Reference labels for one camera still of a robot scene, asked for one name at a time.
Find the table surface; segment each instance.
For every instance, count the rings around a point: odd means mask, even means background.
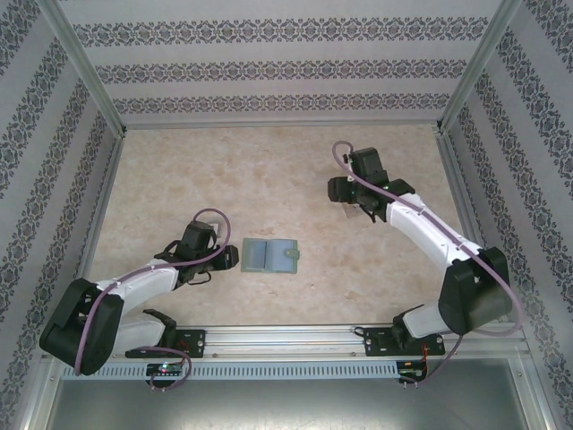
[[[298,272],[237,265],[137,312],[152,307],[184,325],[388,323],[437,299],[440,274],[407,237],[329,201],[327,182],[342,176],[330,152],[337,140],[375,147],[391,179],[461,231],[429,125],[130,131],[90,280],[140,267],[181,238],[194,213],[215,207],[231,219],[239,252],[244,237],[297,240]]]

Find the metal plate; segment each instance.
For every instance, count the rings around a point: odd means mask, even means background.
[[[152,370],[147,363],[108,363],[95,374],[79,375],[66,367],[62,373],[65,381],[141,381]],[[355,362],[284,362],[284,363],[212,363],[192,364],[190,381],[292,381],[319,379],[397,379],[395,361],[356,360]],[[173,381],[180,374],[159,374],[157,381]]]
[[[205,330],[177,329],[173,349],[183,351],[189,358],[203,358]],[[125,352],[126,358],[181,358],[177,354],[132,349]]]
[[[411,342],[404,349],[398,346],[388,327],[357,327],[355,334],[363,337],[367,357],[422,357],[424,347],[428,356],[443,356],[446,353],[443,338],[439,334],[431,334]]]

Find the patterned wallpaper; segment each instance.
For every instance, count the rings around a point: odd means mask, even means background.
[[[573,13],[525,1],[449,130],[483,241],[508,256],[558,428],[573,428]]]
[[[61,5],[123,120],[145,125],[437,120],[499,3]]]
[[[32,0],[0,4],[0,429],[76,277],[115,136]]]

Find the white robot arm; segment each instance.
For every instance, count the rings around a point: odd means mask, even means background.
[[[402,179],[390,181],[374,148],[352,150],[344,162],[355,176],[397,196],[398,200],[376,193],[347,176],[329,180],[330,200],[357,204],[373,222],[378,217],[402,231],[434,262],[444,278],[439,300],[394,318],[392,332],[399,345],[445,331],[464,335],[510,312],[511,300],[502,286],[461,248],[478,255],[509,282],[507,261],[499,249],[484,250],[463,238],[432,213],[412,186]],[[424,214],[432,215],[438,226]]]
[[[81,372],[97,372],[112,354],[123,354],[141,347],[173,348],[175,321],[153,309],[138,315],[128,314],[150,298],[183,286],[197,274],[207,273],[210,277],[211,271],[235,267],[239,257],[237,248],[232,245],[225,246],[215,258],[202,264],[169,265],[205,259],[220,249],[215,245],[216,240],[211,225],[194,220],[187,226],[181,240],[169,244],[146,264],[149,267],[147,271],[129,277],[105,295],[91,323]],[[96,283],[76,279],[72,282],[40,336],[40,347],[74,366],[86,317],[102,291],[114,283],[117,279]]]

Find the purple cable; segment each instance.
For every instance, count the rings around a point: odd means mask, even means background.
[[[433,372],[431,372],[428,376],[426,376],[426,378],[423,381],[420,381],[418,383],[418,385],[424,385],[425,383],[427,383],[428,381],[430,381],[437,373],[439,373],[441,371],[441,369],[443,369],[444,365],[446,363],[448,363],[448,361],[452,358],[452,356],[454,354],[456,354],[456,351],[459,348],[459,345],[462,343],[462,339],[463,336],[460,336],[458,338],[458,340],[456,340],[456,344],[454,345],[454,347],[449,351],[449,353],[446,355],[446,357],[441,360],[438,365],[436,366],[435,369],[433,369]]]
[[[158,264],[156,266],[143,266],[136,271],[132,271],[131,273],[127,273],[126,275],[124,275],[120,279],[118,279],[116,282],[111,283],[109,285],[109,287],[104,289],[99,294],[98,298],[96,298],[96,300],[93,302],[93,305],[90,309],[90,313],[88,314],[88,318],[86,320],[86,323],[83,326],[83,331],[81,332],[80,345],[78,347],[78,354],[75,356],[75,364],[73,367],[73,371],[74,371],[76,376],[79,376],[80,372],[81,372],[81,359],[83,358],[83,351],[86,348],[86,342],[88,340],[88,336],[90,334],[90,328],[91,328],[91,325],[93,323],[93,319],[96,316],[96,311],[98,310],[98,306],[101,303],[101,301],[104,299],[104,297],[107,294],[109,294],[109,292],[112,289],[121,285],[122,282],[126,282],[127,280],[130,280],[134,276],[140,275],[140,274],[145,273],[147,271],[166,269],[166,268],[170,268],[170,267],[184,267],[184,266],[193,266],[195,264],[201,264],[203,262],[207,262],[207,261],[211,260],[212,258],[215,258],[217,255],[219,255],[223,251],[225,251],[225,246],[227,246],[227,244],[229,243],[229,239],[231,238],[231,221],[229,221],[229,218],[227,217],[227,215],[225,215],[219,209],[213,209],[213,208],[201,209],[200,211],[198,211],[195,214],[195,216],[193,217],[193,221],[197,220],[197,217],[199,217],[204,212],[215,212],[215,213],[219,214],[221,217],[223,217],[223,219],[225,220],[225,222],[227,224],[227,236],[225,237],[225,241],[223,242],[223,245],[221,245],[221,247],[217,251],[215,251],[213,254],[210,254],[206,257],[200,258],[199,260],[192,260],[190,262],[175,262],[173,264],[167,262],[165,264]],[[170,349],[168,352],[173,352],[174,354],[181,355],[181,351],[178,351],[177,349]]]
[[[441,233],[444,234],[445,237],[447,237],[449,240],[451,240],[457,247],[459,247],[459,249],[464,251],[469,257],[472,258],[472,260],[477,262],[505,290],[505,292],[507,293],[507,295],[511,299],[511,302],[513,302],[513,306],[515,306],[516,310],[517,310],[517,321],[514,324],[514,326],[507,331],[486,331],[486,330],[479,330],[479,329],[475,329],[474,331],[476,333],[479,333],[479,334],[484,334],[487,336],[493,336],[496,338],[503,338],[503,337],[509,336],[509,335],[515,333],[516,331],[518,331],[521,328],[521,324],[524,321],[525,312],[524,312],[523,306],[521,305],[521,302],[519,301],[519,299],[516,296],[516,293],[513,292],[513,290],[509,287],[508,283],[494,269],[492,269],[490,266],[488,266],[487,263],[484,260],[482,260],[477,254],[474,254],[474,252],[472,250],[470,250],[465,245],[463,245],[462,242],[457,237],[452,235],[448,231],[447,228],[444,228],[437,219],[435,219],[427,211],[424,211],[423,208],[420,208],[420,207],[416,206],[415,204],[413,204],[413,203],[411,203],[411,202],[409,202],[409,201],[407,201],[407,200],[405,200],[405,199],[403,199],[403,198],[401,198],[401,197],[399,197],[393,193],[389,193],[388,191],[383,190],[382,188],[379,188],[376,185],[372,185],[372,184],[364,181],[361,177],[357,176],[349,167],[346,166],[344,161],[342,159],[340,159],[340,157],[338,156],[337,148],[340,145],[347,146],[348,148],[350,148],[351,151],[353,151],[355,149],[355,147],[350,142],[346,142],[346,141],[335,142],[332,145],[332,155],[334,156],[334,160],[338,163],[338,165],[341,166],[342,169],[347,174],[349,174],[358,184],[364,185],[366,188],[370,188],[371,190],[375,191],[376,193],[382,194],[384,197],[388,197],[389,199],[392,199],[396,202],[399,202],[399,203],[403,204],[404,206],[410,208],[412,211],[416,211],[420,215],[423,215],[424,217],[426,217]]]
[[[178,356],[181,356],[184,360],[187,360],[187,363],[189,364],[189,367],[187,367],[187,372],[185,372],[183,378],[178,379],[177,381],[175,381],[174,383],[172,383],[171,385],[169,385],[167,387],[159,388],[157,385],[153,385],[153,381],[155,381],[155,377],[159,375],[159,374],[153,374],[151,376],[151,379],[150,379],[150,386],[151,386],[152,391],[161,390],[162,392],[165,392],[165,391],[173,390],[174,388],[178,387],[179,385],[181,385],[182,383],[187,381],[187,379],[191,375],[191,358],[187,354],[185,354],[183,351],[180,351],[178,349],[162,348],[162,347],[142,347],[142,348],[137,348],[137,349],[140,351],[171,352],[173,354],[177,354]]]

